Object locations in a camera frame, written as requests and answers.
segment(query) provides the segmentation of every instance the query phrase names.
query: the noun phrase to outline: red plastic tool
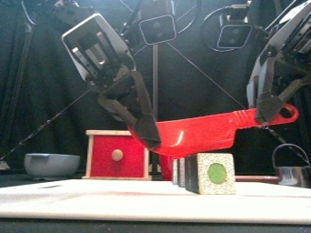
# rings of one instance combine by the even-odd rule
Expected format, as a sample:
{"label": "red plastic tool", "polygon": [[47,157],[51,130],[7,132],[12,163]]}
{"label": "red plastic tool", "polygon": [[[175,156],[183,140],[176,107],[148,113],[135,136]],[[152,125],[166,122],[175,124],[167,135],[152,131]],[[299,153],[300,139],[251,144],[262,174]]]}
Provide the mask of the red plastic tool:
{"label": "red plastic tool", "polygon": [[[284,108],[291,117],[278,114],[268,126],[296,120],[298,109],[290,104],[286,104]],[[184,157],[199,152],[230,148],[235,142],[238,129],[264,126],[255,121],[255,111],[252,108],[219,115],[156,122],[162,143],[151,150],[159,155]],[[140,141],[131,128],[128,130]]]}

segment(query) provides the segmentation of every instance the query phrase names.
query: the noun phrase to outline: red wooden box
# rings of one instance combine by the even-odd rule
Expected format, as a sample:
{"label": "red wooden box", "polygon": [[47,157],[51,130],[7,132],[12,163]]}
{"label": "red wooden box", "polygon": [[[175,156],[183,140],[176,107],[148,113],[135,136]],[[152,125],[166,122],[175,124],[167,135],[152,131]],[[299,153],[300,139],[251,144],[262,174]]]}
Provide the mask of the red wooden box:
{"label": "red wooden box", "polygon": [[149,180],[149,152],[128,131],[88,130],[84,178]]}

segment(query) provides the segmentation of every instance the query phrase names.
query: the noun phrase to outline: metal bucket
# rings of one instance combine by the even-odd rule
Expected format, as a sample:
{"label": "metal bucket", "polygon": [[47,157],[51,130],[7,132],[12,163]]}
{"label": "metal bucket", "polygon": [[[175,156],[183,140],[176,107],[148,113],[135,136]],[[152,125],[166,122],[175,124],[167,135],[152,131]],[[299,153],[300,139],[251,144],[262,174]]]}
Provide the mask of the metal bucket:
{"label": "metal bucket", "polygon": [[[283,147],[296,147],[304,156],[300,159],[306,162],[306,167],[276,167],[276,152]],[[308,187],[311,188],[311,167],[310,160],[304,150],[294,144],[279,145],[272,153],[272,163],[279,176],[279,185],[292,187]]]}

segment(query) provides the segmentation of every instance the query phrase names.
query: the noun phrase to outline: black curtain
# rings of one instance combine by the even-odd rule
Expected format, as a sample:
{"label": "black curtain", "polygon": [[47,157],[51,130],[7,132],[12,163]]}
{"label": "black curtain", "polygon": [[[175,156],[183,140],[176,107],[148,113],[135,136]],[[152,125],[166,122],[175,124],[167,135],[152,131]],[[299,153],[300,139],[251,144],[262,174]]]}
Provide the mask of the black curtain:
{"label": "black curtain", "polygon": [[[0,3],[1,8],[1,154],[4,155],[20,141],[56,116],[57,113],[88,90],[61,43],[63,29],[36,8],[32,26],[29,53],[23,58],[23,47],[29,39],[19,2]],[[216,53],[199,40],[199,27],[204,17],[218,8],[246,1],[203,1],[198,23],[170,43],[159,45],[159,106],[157,119],[172,120],[200,117],[240,110],[247,107],[246,86],[259,54],[255,36],[242,49],[230,53]],[[129,17],[136,1],[77,1],[81,6],[92,6],[117,30]],[[251,4],[252,20],[266,27],[276,16],[274,1],[256,0]],[[25,60],[20,73],[20,63]],[[152,95],[152,47],[147,46],[135,55],[137,70]],[[303,126],[310,128],[310,89],[302,94],[304,114]],[[7,113],[16,98],[13,116]],[[88,154],[87,130],[125,130],[127,126],[115,121],[97,104],[97,95],[88,93],[25,145],[7,157],[8,164],[23,168],[25,153],[63,153],[81,157],[85,169]],[[274,127],[276,132],[294,144],[302,145],[298,123]],[[310,133],[304,138],[310,144]],[[227,152],[235,156],[238,174],[272,174],[271,154],[279,145],[267,130],[243,129],[236,132],[236,142]]]}

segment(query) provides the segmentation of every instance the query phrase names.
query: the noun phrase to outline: white tabletop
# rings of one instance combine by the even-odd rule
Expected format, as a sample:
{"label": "white tabletop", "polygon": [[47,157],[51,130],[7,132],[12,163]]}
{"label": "white tabletop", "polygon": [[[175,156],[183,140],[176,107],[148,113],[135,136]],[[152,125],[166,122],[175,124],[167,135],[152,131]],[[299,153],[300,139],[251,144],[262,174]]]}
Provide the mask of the white tabletop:
{"label": "white tabletop", "polygon": [[72,179],[0,188],[0,218],[311,225],[311,189],[236,182],[199,195],[168,181]]}

